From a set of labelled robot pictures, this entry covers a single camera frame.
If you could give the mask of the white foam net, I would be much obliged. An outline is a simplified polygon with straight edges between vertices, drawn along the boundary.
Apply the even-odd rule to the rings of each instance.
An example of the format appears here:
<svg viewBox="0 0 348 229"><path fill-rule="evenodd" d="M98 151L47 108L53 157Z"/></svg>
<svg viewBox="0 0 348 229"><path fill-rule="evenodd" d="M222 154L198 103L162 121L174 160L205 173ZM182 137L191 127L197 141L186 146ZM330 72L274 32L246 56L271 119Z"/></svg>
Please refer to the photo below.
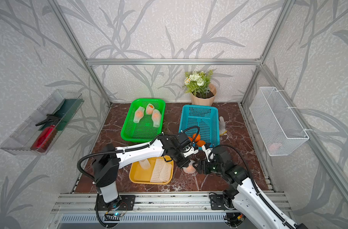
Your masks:
<svg viewBox="0 0 348 229"><path fill-rule="evenodd" d="M151 183L163 183L163 179L161 178L162 169L164 167L165 161L161 158L157 159L155 162L155 166L151 175L150 182Z"/></svg>
<svg viewBox="0 0 348 229"><path fill-rule="evenodd" d="M160 171L159 174L159 180L163 183L169 182L171 180L172 176L172 164L170 163L164 163L162 170Z"/></svg>
<svg viewBox="0 0 348 229"><path fill-rule="evenodd" d="M151 167L151 164L148 159L140 160L139 165L143 170L148 170Z"/></svg>

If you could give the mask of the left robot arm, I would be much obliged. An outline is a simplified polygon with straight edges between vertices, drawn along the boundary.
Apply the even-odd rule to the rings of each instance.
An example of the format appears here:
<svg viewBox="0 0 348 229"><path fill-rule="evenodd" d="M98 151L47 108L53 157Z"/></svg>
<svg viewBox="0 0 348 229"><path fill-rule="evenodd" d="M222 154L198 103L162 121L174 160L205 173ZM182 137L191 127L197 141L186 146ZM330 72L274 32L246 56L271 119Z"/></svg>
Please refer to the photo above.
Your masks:
<svg viewBox="0 0 348 229"><path fill-rule="evenodd" d="M190 165L189 156L198 153L194 140L199 135L198 126L189 127L177 134L159 134L147 143L128 147L109 148L96 154L80 158L77 169L93 181L98 192L97 198L102 197L104 203L113 204L121 201L116 187L119 169L152 157L168 156L178 168Z"/></svg>

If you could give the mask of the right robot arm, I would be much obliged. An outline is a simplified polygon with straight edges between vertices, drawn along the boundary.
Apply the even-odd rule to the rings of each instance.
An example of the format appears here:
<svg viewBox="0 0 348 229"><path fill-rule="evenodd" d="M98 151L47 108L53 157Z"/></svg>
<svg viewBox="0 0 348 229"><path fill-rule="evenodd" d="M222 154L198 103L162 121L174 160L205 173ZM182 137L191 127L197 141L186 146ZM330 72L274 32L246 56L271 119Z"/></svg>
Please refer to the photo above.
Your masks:
<svg viewBox="0 0 348 229"><path fill-rule="evenodd" d="M206 160L195 164L198 173L218 174L229 184L230 189L223 191L225 207L238 210L258 229L306 229L303 223L297 224L270 200L256 184L248 165L235 164L228 149L239 152L230 145L214 148L204 145Z"/></svg>

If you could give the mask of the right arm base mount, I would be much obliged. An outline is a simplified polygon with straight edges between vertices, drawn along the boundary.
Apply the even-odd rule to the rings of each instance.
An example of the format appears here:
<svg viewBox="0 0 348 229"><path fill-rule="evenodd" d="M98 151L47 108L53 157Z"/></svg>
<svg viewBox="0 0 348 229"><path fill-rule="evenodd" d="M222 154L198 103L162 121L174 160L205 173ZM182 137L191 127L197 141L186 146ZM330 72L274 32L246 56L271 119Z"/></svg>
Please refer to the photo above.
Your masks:
<svg viewBox="0 0 348 229"><path fill-rule="evenodd" d="M210 192L208 195L211 204L211 210L234 210L235 208L226 203L226 199L222 194Z"/></svg>

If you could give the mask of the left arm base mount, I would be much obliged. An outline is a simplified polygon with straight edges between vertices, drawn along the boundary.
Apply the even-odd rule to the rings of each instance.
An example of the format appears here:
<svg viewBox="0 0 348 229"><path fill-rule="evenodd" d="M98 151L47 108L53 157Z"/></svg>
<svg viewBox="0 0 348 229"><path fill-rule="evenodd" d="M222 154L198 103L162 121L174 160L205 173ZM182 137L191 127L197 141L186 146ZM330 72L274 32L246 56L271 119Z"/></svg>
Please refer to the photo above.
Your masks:
<svg viewBox="0 0 348 229"><path fill-rule="evenodd" d="M118 199L110 203L105 203L103 197L99 196L98 203L95 206L95 210L98 209L98 211L132 211L134 208L135 199L135 195L120 195Z"/></svg>

